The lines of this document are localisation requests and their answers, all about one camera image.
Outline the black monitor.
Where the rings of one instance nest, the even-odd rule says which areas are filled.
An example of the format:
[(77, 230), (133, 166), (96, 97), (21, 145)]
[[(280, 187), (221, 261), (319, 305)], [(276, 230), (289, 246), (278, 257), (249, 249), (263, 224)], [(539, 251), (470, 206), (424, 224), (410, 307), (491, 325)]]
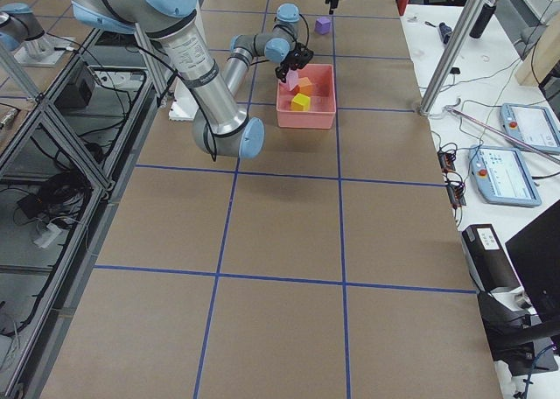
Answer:
[(506, 242), (509, 258), (542, 319), (559, 317), (559, 202)]

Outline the purple foam block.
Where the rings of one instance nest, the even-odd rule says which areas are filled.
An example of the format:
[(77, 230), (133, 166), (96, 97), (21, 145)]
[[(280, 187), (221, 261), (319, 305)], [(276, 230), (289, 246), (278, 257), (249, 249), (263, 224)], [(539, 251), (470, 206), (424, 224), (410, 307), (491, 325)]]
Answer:
[(318, 17), (315, 20), (314, 31), (319, 35), (326, 35), (332, 30), (332, 20), (329, 17)]

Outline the far blue teach pendant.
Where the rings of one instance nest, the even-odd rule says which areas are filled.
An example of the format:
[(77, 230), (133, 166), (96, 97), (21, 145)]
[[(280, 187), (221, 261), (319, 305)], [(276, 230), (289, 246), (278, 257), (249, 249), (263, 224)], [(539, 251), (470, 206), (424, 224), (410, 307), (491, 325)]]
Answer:
[(510, 137), (548, 154), (559, 153), (559, 128), (548, 108), (504, 103), (500, 121)]

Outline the near blue teach pendant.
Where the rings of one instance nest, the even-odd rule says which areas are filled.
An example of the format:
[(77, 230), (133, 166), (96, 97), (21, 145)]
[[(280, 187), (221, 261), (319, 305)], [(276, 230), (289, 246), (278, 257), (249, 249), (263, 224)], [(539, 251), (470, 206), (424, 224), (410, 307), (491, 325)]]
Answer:
[(470, 168), (482, 198), (489, 204), (539, 207), (541, 197), (516, 148), (474, 145)]

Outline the black box white label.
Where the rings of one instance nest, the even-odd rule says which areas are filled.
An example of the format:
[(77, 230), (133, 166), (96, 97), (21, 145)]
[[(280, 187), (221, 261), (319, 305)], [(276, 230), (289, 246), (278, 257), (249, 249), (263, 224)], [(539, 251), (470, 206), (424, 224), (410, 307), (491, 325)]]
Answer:
[(483, 291), (510, 292), (521, 286), (491, 224), (470, 225), (461, 236), (469, 270)]

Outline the yellow foam block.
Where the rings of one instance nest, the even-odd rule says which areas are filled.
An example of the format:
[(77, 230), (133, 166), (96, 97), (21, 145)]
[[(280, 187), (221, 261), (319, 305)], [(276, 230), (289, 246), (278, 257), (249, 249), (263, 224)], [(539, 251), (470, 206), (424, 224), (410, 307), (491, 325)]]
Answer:
[(307, 94), (297, 93), (290, 101), (292, 111), (305, 112), (311, 107), (311, 97)]

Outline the pink foam block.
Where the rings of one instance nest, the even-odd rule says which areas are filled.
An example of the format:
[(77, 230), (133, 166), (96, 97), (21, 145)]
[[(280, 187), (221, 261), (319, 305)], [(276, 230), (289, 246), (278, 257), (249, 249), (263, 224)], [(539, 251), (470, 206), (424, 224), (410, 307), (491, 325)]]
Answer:
[(285, 82), (283, 83), (283, 86), (288, 91), (292, 91), (298, 85), (298, 80), (299, 80), (298, 71), (289, 69), (285, 76)]

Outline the black water bottle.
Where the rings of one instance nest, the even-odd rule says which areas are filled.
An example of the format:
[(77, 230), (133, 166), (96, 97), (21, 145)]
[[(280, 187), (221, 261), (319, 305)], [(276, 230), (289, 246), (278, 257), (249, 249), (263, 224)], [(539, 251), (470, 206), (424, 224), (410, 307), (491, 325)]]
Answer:
[(490, 19), (496, 11), (498, 1), (499, 0), (485, 1), (480, 14), (478, 15), (475, 23), (472, 26), (472, 29), (469, 32), (469, 36), (471, 38), (479, 39), (482, 36), (484, 30), (487, 28), (487, 25), (490, 22)]

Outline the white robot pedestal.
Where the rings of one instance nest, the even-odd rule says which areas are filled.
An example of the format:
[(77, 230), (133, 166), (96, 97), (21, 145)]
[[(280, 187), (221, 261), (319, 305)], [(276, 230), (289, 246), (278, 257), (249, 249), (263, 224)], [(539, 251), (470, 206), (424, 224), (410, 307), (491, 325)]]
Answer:
[(197, 18), (199, 2), (169, 0), (169, 5), (178, 20), (178, 29), (162, 42), (178, 73), (177, 100), (172, 105), (171, 118), (191, 121), (200, 114), (220, 134), (230, 117), (236, 115), (237, 104), (207, 48), (204, 29)]

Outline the aluminium frame post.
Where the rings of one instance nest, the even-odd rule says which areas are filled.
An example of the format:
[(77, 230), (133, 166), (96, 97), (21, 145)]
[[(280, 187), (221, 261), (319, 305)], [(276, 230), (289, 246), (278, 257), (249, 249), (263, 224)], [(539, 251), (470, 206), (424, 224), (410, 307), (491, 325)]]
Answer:
[(436, 69), (431, 76), (428, 87), (424, 91), (423, 98), (417, 108), (421, 116), (427, 116), (445, 83), (459, 51), (466, 42), (469, 32), (473, 28), (478, 16), (480, 15), (486, 0), (466, 0), (458, 22), (456, 23), (451, 37), (445, 46), (444, 52), (437, 63)]

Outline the pink plastic bin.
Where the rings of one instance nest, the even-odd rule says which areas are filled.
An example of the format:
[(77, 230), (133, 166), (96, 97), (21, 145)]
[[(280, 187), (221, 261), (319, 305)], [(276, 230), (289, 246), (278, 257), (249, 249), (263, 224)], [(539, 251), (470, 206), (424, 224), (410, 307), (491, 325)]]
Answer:
[(298, 70), (300, 77), (308, 77), (314, 85), (311, 107), (308, 111), (291, 110), (291, 99), (297, 87), (288, 91), (279, 81), (276, 90), (277, 123), (282, 128), (329, 130), (337, 111), (334, 91), (333, 66), (330, 64), (308, 64)]

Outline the orange foam block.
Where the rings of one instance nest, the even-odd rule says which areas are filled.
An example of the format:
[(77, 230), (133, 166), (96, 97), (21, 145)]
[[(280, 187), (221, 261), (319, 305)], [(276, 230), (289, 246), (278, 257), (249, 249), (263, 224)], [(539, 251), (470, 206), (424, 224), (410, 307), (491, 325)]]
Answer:
[(314, 85), (308, 77), (300, 77), (297, 83), (297, 92), (303, 95), (312, 96)]

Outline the blue teach pendant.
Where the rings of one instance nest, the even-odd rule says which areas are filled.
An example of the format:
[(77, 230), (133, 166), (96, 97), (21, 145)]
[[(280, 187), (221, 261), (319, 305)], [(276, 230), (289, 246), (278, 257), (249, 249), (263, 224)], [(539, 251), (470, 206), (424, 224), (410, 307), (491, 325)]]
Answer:
[(500, 121), (510, 137), (548, 154), (559, 153), (559, 128), (548, 108), (504, 103)]
[(489, 204), (539, 207), (541, 197), (516, 148), (474, 145), (470, 168), (482, 198)]

